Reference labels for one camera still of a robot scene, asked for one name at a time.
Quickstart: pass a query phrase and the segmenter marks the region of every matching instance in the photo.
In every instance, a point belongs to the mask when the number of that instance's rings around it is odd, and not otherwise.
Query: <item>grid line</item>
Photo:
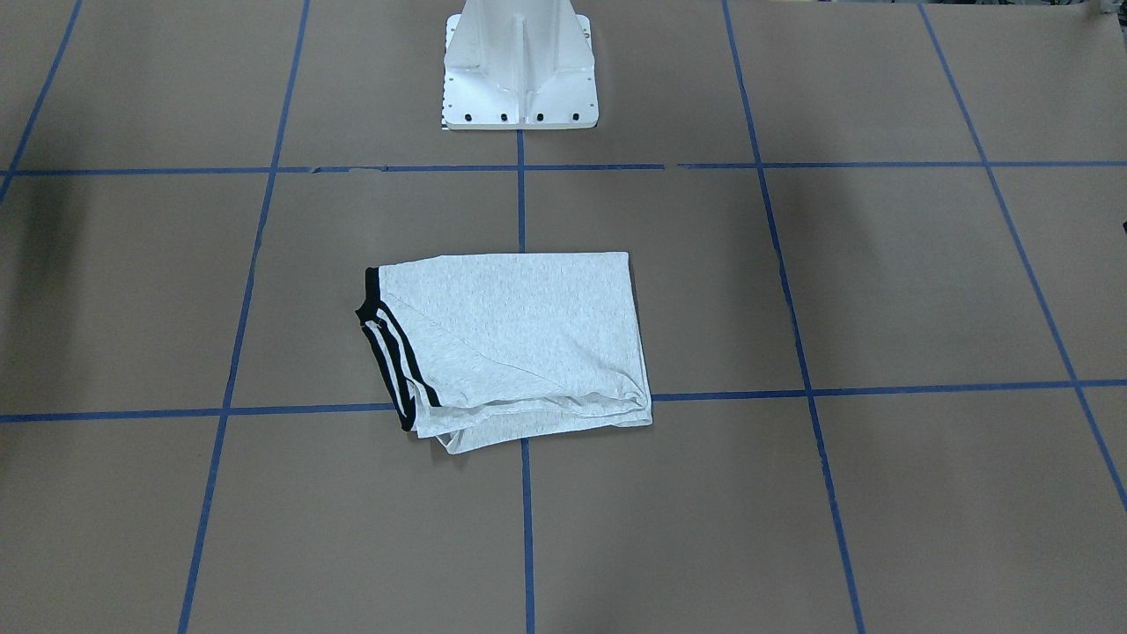
[[[684,169],[876,169],[876,168],[957,168],[957,167],[1005,167],[1005,168],[1100,168],[1127,167],[1127,160],[879,160],[879,161],[765,161],[758,162],[678,162]],[[594,162],[559,164],[292,164],[272,168],[269,166],[243,167],[117,167],[74,169],[16,169],[2,170],[0,176],[12,178],[81,177],[81,176],[194,176],[233,173],[349,173],[352,171],[646,171],[663,170],[668,167],[660,162]]]
[[[516,131],[516,242],[518,252],[525,248],[524,131]],[[532,543],[532,457],[530,440],[521,439],[521,507],[524,520],[524,631],[536,632],[535,552]]]
[[[32,114],[27,117],[27,125],[24,126],[24,133],[19,136],[19,144],[16,145],[16,153],[12,154],[11,163],[3,175],[3,180],[0,181],[0,204],[3,204],[3,198],[8,195],[8,188],[11,187],[11,180],[16,177],[16,171],[19,169],[19,161],[24,158],[24,151],[27,150],[27,141],[32,137],[32,130],[35,128],[35,122],[39,118],[39,110],[43,109],[43,102],[47,99],[51,84],[55,81],[55,73],[59,72],[59,64],[63,61],[63,54],[66,52],[66,45],[70,44],[70,36],[74,33],[74,24],[78,21],[78,15],[81,10],[82,0],[74,0],[74,8],[71,9],[70,19],[66,20],[66,29],[63,30],[63,38],[59,43],[59,50],[55,52],[54,60],[51,61],[51,70],[47,71],[47,77],[43,80],[43,88],[39,89],[39,96],[35,99]]]
[[[236,329],[234,346],[231,350],[231,370],[223,394],[223,414],[215,427],[215,445],[212,448],[211,465],[207,471],[207,484],[204,488],[204,500],[199,510],[199,524],[196,528],[195,546],[192,551],[192,564],[188,568],[188,580],[184,589],[184,605],[180,608],[178,634],[186,634],[188,619],[192,617],[192,602],[195,597],[196,580],[199,574],[199,562],[203,557],[204,539],[207,535],[207,521],[211,515],[212,499],[215,494],[215,483],[219,476],[220,461],[223,456],[223,440],[227,436],[227,423],[230,418],[231,400],[234,396],[234,383],[239,374],[239,358],[242,354],[243,337],[247,332],[247,320],[250,313],[250,300],[255,289],[255,266],[263,247],[263,233],[269,216],[270,200],[274,196],[274,182],[277,179],[278,162],[282,157],[282,143],[285,140],[286,119],[290,115],[290,101],[293,98],[293,87],[298,80],[298,68],[301,62],[301,47],[305,37],[305,25],[309,19],[310,0],[304,0],[301,7],[301,20],[298,24],[298,37],[293,47],[293,60],[290,64],[290,78],[282,101],[282,114],[278,116],[277,136],[274,140],[274,154],[270,159],[270,171],[266,180],[266,191],[263,195],[263,207],[258,215],[258,226],[255,232],[255,245],[250,253],[250,266],[247,270],[247,284],[242,293],[242,307],[239,313],[239,325]]]
[[[767,176],[763,167],[763,155],[760,152],[758,136],[755,133],[755,118],[752,116],[752,104],[747,95],[747,86],[744,83],[744,69],[739,61],[739,47],[736,44],[736,34],[731,26],[731,11],[728,0],[721,0],[724,9],[724,23],[728,32],[728,45],[731,48],[731,62],[736,71],[736,81],[739,86],[739,96],[744,105],[744,117],[747,120],[747,135],[752,143],[752,154],[755,159],[755,169],[760,181],[760,194],[763,197],[763,211],[766,214],[767,227],[771,231],[771,245],[774,248],[775,258],[779,261],[779,283],[782,286],[783,298],[787,302],[787,310],[790,312],[790,325],[795,337],[795,352],[798,356],[798,367],[802,374],[802,390],[806,396],[806,407],[810,414],[810,426],[814,430],[814,440],[818,449],[818,459],[822,463],[822,479],[826,488],[826,498],[829,502],[829,515],[834,524],[834,533],[837,537],[837,551],[841,555],[842,571],[845,575],[845,586],[849,589],[850,606],[853,610],[853,623],[858,634],[864,634],[864,616],[861,611],[861,600],[858,597],[857,582],[853,579],[853,564],[850,560],[849,543],[845,538],[845,526],[842,521],[841,509],[837,507],[837,492],[834,488],[834,476],[829,467],[829,456],[826,453],[825,439],[822,435],[822,422],[818,419],[818,404],[814,394],[814,386],[810,383],[810,369],[806,364],[806,352],[802,349],[802,334],[798,325],[798,312],[795,309],[795,298],[790,292],[790,282],[787,278],[787,258],[783,256],[782,243],[779,241],[779,227],[775,224],[774,209],[771,206],[771,191],[767,189]]]
[[[1010,230],[1010,235],[1013,238],[1013,245],[1017,248],[1018,255],[1021,257],[1021,264],[1026,268],[1026,275],[1029,277],[1029,283],[1037,295],[1037,302],[1040,304],[1041,312],[1045,314],[1045,322],[1048,324],[1049,332],[1053,334],[1053,341],[1057,347],[1057,352],[1061,355],[1061,361],[1064,364],[1065,372],[1068,373],[1070,383],[1076,393],[1076,399],[1080,401],[1080,408],[1084,412],[1084,418],[1088,420],[1088,427],[1092,432],[1092,437],[1095,439],[1095,445],[1103,458],[1104,466],[1107,466],[1108,474],[1111,476],[1111,483],[1115,485],[1116,492],[1119,494],[1119,503],[1122,506],[1124,510],[1127,511],[1127,491],[1124,490],[1124,483],[1119,477],[1119,472],[1116,470],[1115,461],[1111,458],[1111,452],[1108,449],[1108,445],[1103,440],[1103,434],[1100,431],[1100,426],[1095,422],[1095,417],[1092,414],[1092,409],[1089,407],[1088,398],[1084,395],[1084,387],[1081,385],[1080,378],[1076,376],[1076,369],[1073,367],[1072,359],[1068,357],[1068,350],[1065,348],[1064,339],[1061,337],[1061,331],[1057,329],[1056,321],[1053,319],[1053,311],[1049,309],[1048,301],[1045,298],[1045,293],[1041,292],[1041,285],[1037,280],[1037,274],[1033,271],[1033,265],[1029,260],[1029,255],[1026,252],[1026,247],[1021,241],[1021,235],[1018,233],[1018,225],[1014,223],[1013,216],[1010,214],[1010,206],[1005,202],[1005,196],[1002,195],[1002,188],[999,186],[997,178],[994,176],[994,168],[986,158],[986,150],[983,148],[982,140],[978,137],[978,131],[975,128],[975,124],[970,119],[970,111],[967,109],[967,104],[962,99],[959,86],[955,81],[955,73],[951,72],[951,66],[947,63],[947,55],[943,54],[943,47],[939,43],[939,37],[935,35],[935,29],[931,25],[931,19],[928,18],[928,10],[924,9],[923,5],[917,5],[916,7],[920,10],[920,17],[923,19],[924,27],[928,29],[928,35],[931,37],[931,43],[935,47],[935,54],[939,56],[939,62],[943,66],[943,72],[947,74],[947,81],[951,86],[955,99],[958,101],[959,109],[962,111],[962,118],[966,120],[967,130],[970,132],[970,137],[975,142],[975,148],[978,149],[978,155],[982,159],[983,168],[986,170],[986,176],[990,178],[991,187],[994,189],[994,196],[997,198],[997,204],[1002,209],[1002,216],[1005,218],[1005,224]]]
[[[1124,379],[1081,379],[1084,389],[1127,387]],[[897,394],[958,394],[976,392],[1030,392],[1073,390],[1072,382],[1024,382],[996,384],[947,384],[876,387],[814,389],[818,399],[835,396],[888,396]],[[802,399],[805,390],[764,390],[743,392],[677,392],[653,395],[655,403],[696,401],[753,401]],[[329,403],[322,405],[252,405],[231,408],[196,408],[181,410],[117,410],[95,412],[41,412],[0,414],[0,426],[74,421],[123,421],[137,419],[195,419],[205,417],[275,417],[284,414],[334,414],[341,412],[384,412],[394,410],[391,403]]]

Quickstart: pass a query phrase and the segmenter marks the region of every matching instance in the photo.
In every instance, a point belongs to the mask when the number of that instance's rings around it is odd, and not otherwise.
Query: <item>blue tape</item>
[[[524,241],[524,131],[516,131],[516,224],[520,252],[525,251]],[[529,439],[521,439],[521,491],[524,508],[524,629],[526,634],[536,631],[536,588],[534,583],[532,548],[532,467],[529,464]]]
[[[660,162],[604,162],[604,163],[578,163],[578,164],[524,164],[523,169],[529,171],[607,171],[607,170],[653,170],[665,169]]]
[[[269,173],[268,167],[153,167],[122,169],[20,169],[17,176],[165,176],[197,173]]]
[[[870,161],[801,161],[801,162],[682,162],[686,169],[850,169],[879,167],[982,167],[977,160],[870,160]]]
[[[1127,387],[1127,379],[1093,379],[1080,382],[1084,387]]]
[[[524,131],[516,131],[516,243],[525,252],[524,240]]]
[[[1127,160],[992,160],[991,167],[1127,167]]]
[[[293,61],[290,64],[290,79],[286,82],[285,99],[282,102],[282,115],[278,117],[277,135],[274,140],[274,154],[270,159],[269,177],[266,179],[266,193],[263,196],[263,208],[258,216],[258,227],[255,232],[255,247],[250,255],[250,267],[247,270],[247,285],[242,293],[242,307],[239,312],[239,327],[236,330],[234,347],[231,351],[231,369],[227,379],[227,390],[223,394],[223,409],[231,408],[231,400],[234,396],[234,382],[239,374],[239,357],[242,354],[243,338],[247,332],[247,319],[250,313],[250,297],[255,288],[255,266],[258,261],[258,252],[263,245],[263,232],[266,229],[266,218],[269,215],[270,199],[274,195],[274,181],[277,177],[277,167],[282,158],[282,143],[285,139],[286,119],[290,116],[290,101],[293,99],[293,87],[298,80],[298,68],[301,62],[301,47],[305,38],[305,24],[309,20],[309,2],[304,0],[301,7],[301,21],[298,25],[298,41],[294,43]],[[207,485],[204,489],[204,501],[199,510],[199,524],[196,527],[196,542],[192,551],[192,564],[188,569],[188,580],[184,590],[184,605],[180,608],[180,622],[177,628],[179,634],[188,631],[188,619],[192,616],[192,601],[195,597],[196,580],[199,574],[199,561],[203,557],[204,539],[207,536],[207,520],[211,515],[212,499],[215,493],[215,482],[219,476],[220,459],[223,456],[223,440],[227,437],[228,414],[223,414],[215,428],[215,445],[212,449],[211,468],[207,471]]]
[[[1127,387],[1125,379],[1081,381],[1083,387]],[[1022,382],[995,384],[948,384],[876,387],[815,389],[816,398],[880,396],[890,394],[958,394],[973,392],[1022,392],[1040,390],[1072,390],[1072,382]],[[653,395],[654,403],[700,401],[754,401],[772,399],[804,399],[805,390],[764,390],[748,392],[683,392]],[[332,414],[341,412],[388,412],[392,403],[338,403],[323,405],[256,405],[194,409],[194,410],[126,410],[105,412],[45,412],[34,414],[0,414],[0,425],[66,421],[121,421],[135,419],[193,419],[203,417],[270,417],[278,414]]]
[[[853,608],[853,622],[857,625],[858,634],[864,634],[864,617],[861,614],[861,601],[858,597],[857,583],[853,579],[853,564],[850,560],[849,544],[845,541],[845,527],[841,518],[841,509],[837,507],[837,493],[834,486],[833,472],[829,468],[829,456],[826,454],[826,444],[822,435],[822,422],[818,419],[818,408],[814,398],[814,390],[810,385],[810,372],[806,363],[806,352],[802,348],[802,336],[798,328],[798,312],[795,309],[795,300],[790,292],[790,282],[787,277],[787,261],[783,257],[782,244],[779,241],[779,229],[775,224],[774,209],[771,206],[771,193],[767,190],[766,172],[763,168],[763,155],[760,152],[758,136],[755,133],[755,119],[752,117],[751,99],[747,96],[747,87],[744,84],[744,69],[739,62],[739,50],[736,46],[736,35],[731,27],[731,11],[728,0],[721,0],[724,8],[725,27],[728,30],[728,45],[731,48],[731,62],[736,71],[736,80],[739,84],[739,96],[744,104],[744,117],[747,120],[747,135],[752,143],[752,153],[755,158],[756,171],[760,180],[760,193],[763,196],[763,207],[767,216],[767,225],[771,230],[771,245],[774,247],[775,257],[779,260],[779,280],[782,285],[783,297],[787,301],[787,309],[790,312],[791,330],[795,334],[795,352],[798,356],[798,366],[802,374],[802,389],[806,395],[807,410],[810,414],[810,425],[814,428],[814,438],[817,444],[818,459],[822,463],[822,477],[826,486],[826,498],[829,502],[829,515],[833,518],[834,533],[837,536],[837,550],[842,560],[842,570],[845,574],[845,584],[849,589],[850,605]]]
[[[134,410],[128,412],[55,412],[43,414],[0,414],[0,425],[65,421],[128,421],[136,419],[198,419],[221,417],[221,408],[197,410]]]
[[[514,164],[388,164],[381,171],[515,171]]]
[[[758,392],[686,392],[674,394],[655,394],[654,403],[668,403],[677,401],[749,401],[756,399],[802,399],[806,391],[802,390],[767,390]]]
[[[1088,404],[1088,398],[1084,396],[1083,385],[1076,376],[1076,370],[1072,365],[1072,359],[1070,359],[1068,351],[1065,349],[1064,340],[1062,339],[1061,332],[1056,325],[1056,320],[1053,319],[1053,311],[1049,310],[1048,301],[1045,300],[1045,293],[1041,292],[1041,285],[1037,280],[1037,275],[1029,260],[1029,255],[1026,252],[1026,247],[1021,242],[1021,235],[1018,233],[1018,226],[1013,221],[1013,216],[1010,214],[1010,206],[1006,204],[1005,196],[1002,195],[1002,188],[999,186],[997,178],[994,176],[994,169],[986,159],[986,150],[983,148],[982,140],[978,137],[978,131],[975,128],[975,124],[970,119],[970,113],[967,109],[966,101],[962,99],[962,92],[959,91],[959,86],[955,81],[955,73],[951,72],[951,66],[947,63],[947,55],[943,54],[943,47],[939,44],[939,37],[935,35],[935,29],[932,28],[931,19],[928,18],[926,9],[924,9],[923,5],[917,5],[917,9],[920,10],[920,17],[923,19],[924,27],[928,29],[928,35],[931,37],[931,43],[935,47],[935,54],[939,56],[939,63],[943,66],[943,72],[947,74],[947,81],[951,86],[951,91],[955,92],[955,99],[958,101],[959,109],[962,111],[962,118],[967,124],[967,130],[970,132],[970,137],[975,142],[975,148],[978,149],[978,155],[982,158],[983,166],[986,169],[986,176],[990,178],[991,188],[994,189],[994,196],[997,198],[997,204],[1002,209],[1002,216],[1005,218],[1005,224],[1010,230],[1010,236],[1013,238],[1013,244],[1018,249],[1018,255],[1021,257],[1021,264],[1026,268],[1026,275],[1029,277],[1029,283],[1033,286],[1033,293],[1037,295],[1037,303],[1040,304],[1041,312],[1045,314],[1045,322],[1048,324],[1049,332],[1053,334],[1053,341],[1056,343],[1057,352],[1061,355],[1061,361],[1064,364],[1065,370],[1068,374],[1070,383],[1076,393],[1076,399],[1080,401],[1080,408],[1083,410],[1084,418],[1088,420],[1088,427],[1092,431],[1095,445],[1100,450],[1100,455],[1103,457],[1103,464],[1107,466],[1108,474],[1111,476],[1111,482],[1116,488],[1116,492],[1119,494],[1119,502],[1122,504],[1124,511],[1127,511],[1127,490],[1124,489],[1122,479],[1119,477],[1119,471],[1116,468],[1115,461],[1111,458],[1111,453],[1108,450],[1107,443],[1103,440],[1103,434],[1100,431],[1100,427],[1095,422],[1095,417],[1092,416],[1092,410]]]
[[[348,403],[340,405],[267,405],[250,408],[230,408],[227,413],[232,417],[273,417],[277,414],[336,414],[341,412],[388,412],[393,411],[392,403]]]
[[[891,387],[842,387],[815,390],[815,396],[878,396],[886,394],[956,394],[965,392],[1020,392],[1070,390],[1072,382],[1026,382],[1008,384],[916,385]]]
[[[524,500],[524,631],[526,634],[535,634],[536,592],[532,547],[532,467],[527,438],[521,439],[521,490]]]
[[[24,133],[19,136],[19,144],[16,145],[16,153],[11,157],[11,163],[8,166],[8,171],[5,172],[3,180],[0,181],[0,203],[3,203],[5,196],[8,195],[8,188],[11,187],[11,179],[16,176],[16,171],[19,169],[19,161],[24,158],[24,151],[27,150],[27,141],[32,137],[32,130],[35,128],[35,120],[39,118],[39,110],[43,109],[43,101],[47,98],[47,92],[51,90],[51,84],[55,81],[55,73],[59,72],[59,64],[63,61],[63,53],[66,52],[66,45],[70,44],[70,36],[74,33],[74,23],[78,21],[78,14],[82,9],[82,0],[74,0],[74,8],[71,9],[70,19],[66,20],[66,29],[63,30],[63,38],[59,43],[59,50],[55,51],[55,59],[51,61],[51,70],[47,71],[47,78],[43,81],[43,88],[39,89],[39,96],[35,99],[35,105],[32,107],[32,114],[27,117],[27,125],[24,126]]]

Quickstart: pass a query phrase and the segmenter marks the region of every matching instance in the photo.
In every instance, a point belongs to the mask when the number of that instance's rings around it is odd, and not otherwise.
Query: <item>folded shorts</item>
[[[625,252],[369,268],[356,310],[405,431],[460,454],[653,421]]]

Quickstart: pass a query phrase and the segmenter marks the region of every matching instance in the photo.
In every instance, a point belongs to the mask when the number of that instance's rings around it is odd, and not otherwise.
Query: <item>black stripe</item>
[[[396,413],[399,414],[399,423],[403,428],[403,431],[410,431],[415,427],[415,400],[411,399],[410,392],[407,391],[407,378],[403,375],[402,364],[399,358],[399,345],[396,343],[394,338],[391,338],[383,330],[387,328],[387,322],[381,320],[376,314],[381,303],[379,268],[370,267],[364,271],[364,303],[356,309],[356,316],[360,319],[364,337],[367,338],[367,342],[372,347],[375,363],[380,366],[383,385],[388,389],[388,394],[396,403]],[[376,330],[380,331],[379,334],[367,327],[370,322],[376,325]],[[380,340],[383,341],[383,346],[388,351],[387,356],[390,356],[391,359],[384,356],[384,349],[380,347]],[[398,379],[396,382],[391,378],[391,368],[388,366],[389,361],[394,365],[396,378]]]
[[[380,336],[383,338],[383,346],[387,347],[388,355],[391,356],[391,366],[396,369],[399,404],[402,407],[402,416],[399,418],[399,422],[403,425],[406,430],[410,431],[415,427],[415,398],[411,396],[410,391],[407,389],[407,375],[403,374],[403,360],[399,354],[399,343],[388,332],[387,322],[376,316],[375,324],[379,327]]]
[[[403,431],[411,431],[415,427],[415,402],[408,401],[410,403],[410,417],[403,411],[402,396],[400,396],[399,391],[391,383],[391,370],[388,368],[388,360],[383,356],[383,350],[380,348],[380,342],[376,339],[375,332],[366,325],[361,329],[364,331],[364,337],[367,338],[367,343],[372,346],[372,354],[375,355],[375,364],[380,367],[380,375],[383,376],[383,385],[388,389],[388,395],[391,396],[391,401],[396,404],[396,413],[399,414],[399,426],[403,428]]]
[[[410,369],[415,381],[423,384],[423,390],[426,391],[426,398],[431,403],[431,407],[442,408],[438,403],[438,393],[431,387],[431,384],[426,383],[426,379],[423,378],[423,373],[419,372],[419,364],[415,358],[415,349],[411,348],[411,342],[407,339],[407,333],[403,332],[403,328],[399,325],[399,320],[396,320],[396,314],[391,312],[391,309],[388,307],[388,304],[383,301],[380,302],[380,307],[383,309],[383,312],[388,315],[388,320],[391,322],[391,325],[394,327],[396,331],[399,333],[399,339],[403,342],[403,357],[407,358],[407,367]]]

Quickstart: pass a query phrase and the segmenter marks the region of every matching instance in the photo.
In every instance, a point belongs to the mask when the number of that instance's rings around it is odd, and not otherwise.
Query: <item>athletic shorts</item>
[[[369,268],[356,315],[403,430],[451,454],[653,421],[624,252]]]

